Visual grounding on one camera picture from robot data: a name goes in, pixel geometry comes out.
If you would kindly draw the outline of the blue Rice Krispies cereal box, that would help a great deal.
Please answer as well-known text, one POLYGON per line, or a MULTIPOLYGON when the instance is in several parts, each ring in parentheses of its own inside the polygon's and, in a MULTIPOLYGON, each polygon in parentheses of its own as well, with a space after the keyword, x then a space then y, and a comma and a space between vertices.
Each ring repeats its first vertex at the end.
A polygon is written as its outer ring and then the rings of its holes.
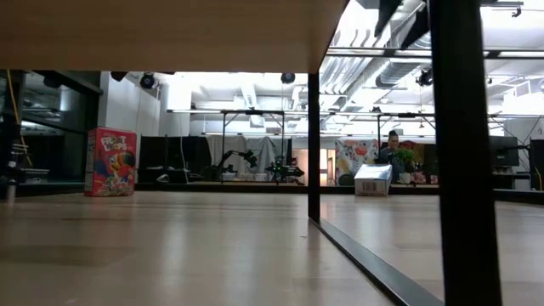
POLYGON ((357 196, 387 196, 393 176, 390 164, 363 164, 354 177, 357 196))

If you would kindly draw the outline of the red Froot Loops cereal box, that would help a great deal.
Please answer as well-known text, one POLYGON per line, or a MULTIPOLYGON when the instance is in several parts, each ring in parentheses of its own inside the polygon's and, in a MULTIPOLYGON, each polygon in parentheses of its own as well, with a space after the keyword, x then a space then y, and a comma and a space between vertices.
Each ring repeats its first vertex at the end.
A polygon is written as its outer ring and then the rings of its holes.
POLYGON ((134 192, 137 135, 97 127, 88 132, 84 195, 131 196, 134 192))

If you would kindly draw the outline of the wooden shelf board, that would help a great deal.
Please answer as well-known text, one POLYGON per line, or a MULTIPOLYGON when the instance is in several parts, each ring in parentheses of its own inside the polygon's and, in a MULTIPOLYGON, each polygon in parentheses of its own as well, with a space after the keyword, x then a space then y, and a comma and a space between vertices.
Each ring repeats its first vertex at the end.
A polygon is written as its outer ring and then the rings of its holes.
POLYGON ((348 0, 0 0, 0 69, 315 73, 348 0))

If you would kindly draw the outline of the person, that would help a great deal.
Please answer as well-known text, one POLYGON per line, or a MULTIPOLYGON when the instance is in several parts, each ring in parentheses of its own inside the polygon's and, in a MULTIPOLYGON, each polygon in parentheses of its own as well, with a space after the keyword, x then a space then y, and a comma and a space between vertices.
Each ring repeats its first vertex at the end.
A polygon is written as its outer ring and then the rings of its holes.
POLYGON ((388 133, 387 146, 380 150, 377 163, 390 164, 392 166, 392 182, 397 183, 400 179, 400 174, 405 172, 405 164, 397 156, 400 141, 399 135, 391 130, 388 133))

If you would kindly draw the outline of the green potted plant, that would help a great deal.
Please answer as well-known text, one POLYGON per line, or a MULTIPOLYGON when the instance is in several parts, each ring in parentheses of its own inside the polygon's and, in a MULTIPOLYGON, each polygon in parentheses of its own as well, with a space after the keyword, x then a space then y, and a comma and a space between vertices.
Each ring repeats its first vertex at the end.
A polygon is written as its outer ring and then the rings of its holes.
POLYGON ((399 162, 399 182, 410 184, 413 174, 417 170, 416 154, 410 149, 397 149, 395 157, 399 162))

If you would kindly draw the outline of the colourful floral panel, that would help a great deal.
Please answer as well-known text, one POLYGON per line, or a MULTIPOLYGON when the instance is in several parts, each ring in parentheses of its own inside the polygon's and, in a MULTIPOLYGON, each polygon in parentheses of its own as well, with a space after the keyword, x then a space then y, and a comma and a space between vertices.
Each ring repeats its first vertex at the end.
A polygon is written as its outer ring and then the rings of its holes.
POLYGON ((335 140, 335 180, 339 186, 353 186, 363 164, 374 164, 378 156, 376 139, 335 140))

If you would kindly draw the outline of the black monitor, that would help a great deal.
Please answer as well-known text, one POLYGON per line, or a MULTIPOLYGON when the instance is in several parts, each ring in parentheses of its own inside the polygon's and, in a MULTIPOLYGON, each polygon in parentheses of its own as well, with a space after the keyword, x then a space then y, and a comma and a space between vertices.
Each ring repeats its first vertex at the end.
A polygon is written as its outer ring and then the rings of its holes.
POLYGON ((544 191, 544 139, 530 141, 529 157, 531 189, 544 191))
POLYGON ((515 137, 490 136, 490 159, 493 167, 517 167, 518 140, 515 137))

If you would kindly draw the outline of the grey cloth cover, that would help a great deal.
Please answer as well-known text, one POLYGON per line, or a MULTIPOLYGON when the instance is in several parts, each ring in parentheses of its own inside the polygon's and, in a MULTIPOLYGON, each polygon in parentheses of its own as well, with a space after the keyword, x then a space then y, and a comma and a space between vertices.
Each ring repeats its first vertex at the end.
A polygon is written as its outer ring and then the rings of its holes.
POLYGON ((224 167, 233 166, 233 170, 242 173, 265 173, 268 167, 278 156, 286 156, 288 149, 288 139, 278 137, 245 137, 245 136, 225 136, 208 135, 208 142, 212 164, 218 164, 223 156, 229 150, 247 152, 251 151, 257 157, 257 166, 251 167, 248 161, 241 156, 232 155, 224 163, 224 167))

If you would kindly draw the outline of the black partition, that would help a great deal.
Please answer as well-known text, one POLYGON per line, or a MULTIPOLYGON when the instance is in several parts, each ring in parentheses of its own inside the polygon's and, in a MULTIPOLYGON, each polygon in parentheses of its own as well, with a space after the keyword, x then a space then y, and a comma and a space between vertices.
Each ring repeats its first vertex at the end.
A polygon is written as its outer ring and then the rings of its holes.
POLYGON ((205 137, 140 137, 139 184, 158 184, 161 176, 167 176, 170 184, 203 180, 204 170, 211 165, 211 151, 205 137))

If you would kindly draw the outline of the silver ventilation duct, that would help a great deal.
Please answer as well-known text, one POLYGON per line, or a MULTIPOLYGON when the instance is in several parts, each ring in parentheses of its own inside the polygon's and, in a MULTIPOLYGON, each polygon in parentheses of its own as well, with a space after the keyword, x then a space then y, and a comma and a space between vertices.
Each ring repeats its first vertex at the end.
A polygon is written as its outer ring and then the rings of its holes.
MULTIPOLYGON (((341 36, 333 39, 328 52, 333 48, 400 48, 401 44, 398 38, 383 41, 367 36, 366 32, 357 31, 350 39, 346 33, 341 36)), ((413 59, 389 58, 383 51, 378 53, 380 56, 377 57, 327 55, 320 68, 320 93, 354 99, 363 88, 393 88, 422 65, 413 59)))

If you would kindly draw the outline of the black station frame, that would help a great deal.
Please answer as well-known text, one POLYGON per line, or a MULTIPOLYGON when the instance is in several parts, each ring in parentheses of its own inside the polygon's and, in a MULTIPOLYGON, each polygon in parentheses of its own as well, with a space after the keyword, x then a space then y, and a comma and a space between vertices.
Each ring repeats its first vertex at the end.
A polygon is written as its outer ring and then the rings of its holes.
POLYGON ((376 114, 378 140, 395 131, 401 139, 433 139, 435 137, 434 114, 403 112, 376 114))
POLYGON ((275 183, 278 184, 278 180, 276 177, 276 171, 278 168, 282 167, 283 163, 283 157, 284 157, 284 149, 285 149, 285 116, 286 113, 283 110, 256 110, 254 108, 248 109, 248 110, 221 110, 220 113, 223 115, 223 123, 222 123, 222 155, 223 153, 226 153, 225 150, 225 135, 226 135, 226 127, 230 124, 230 122, 226 121, 226 117, 228 114, 234 114, 232 117, 232 120, 234 120, 238 115, 244 114, 247 116, 264 116, 269 115, 272 119, 275 120, 275 116, 280 116, 282 121, 276 122, 281 129, 280 136, 281 136, 281 151, 280 155, 277 156, 271 163, 270 166, 266 168, 267 171, 273 173, 273 177, 275 179, 275 183))

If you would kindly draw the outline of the black shelf side frame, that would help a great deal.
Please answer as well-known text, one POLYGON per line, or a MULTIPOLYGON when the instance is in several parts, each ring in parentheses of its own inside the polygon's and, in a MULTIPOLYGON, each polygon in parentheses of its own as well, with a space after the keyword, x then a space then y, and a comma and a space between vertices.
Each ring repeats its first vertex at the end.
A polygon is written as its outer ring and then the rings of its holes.
POLYGON ((480 0, 426 0, 431 33, 444 300, 320 216, 319 78, 309 75, 308 216, 397 306, 502 306, 480 0))

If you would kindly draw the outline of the black aluminium table frame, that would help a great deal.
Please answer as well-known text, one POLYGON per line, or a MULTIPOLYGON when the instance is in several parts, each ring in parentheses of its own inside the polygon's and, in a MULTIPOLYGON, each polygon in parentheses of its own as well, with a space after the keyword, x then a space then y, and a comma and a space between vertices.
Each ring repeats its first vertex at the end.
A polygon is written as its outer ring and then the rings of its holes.
MULTIPOLYGON (((194 184, 136 184, 134 187, 135 191, 264 194, 306 194, 308 189, 307 186, 296 184, 243 184, 242 182, 230 182, 229 184, 207 184, 206 182, 195 182, 194 184)), ((78 182, 19 184, 15 186, 15 195, 19 197, 83 193, 84 184, 78 182)), ((390 196, 437 196, 439 186, 436 184, 417 186, 394 184, 389 188, 388 194, 390 196)), ((544 206, 544 191, 495 189, 494 197, 496 201, 544 206)))

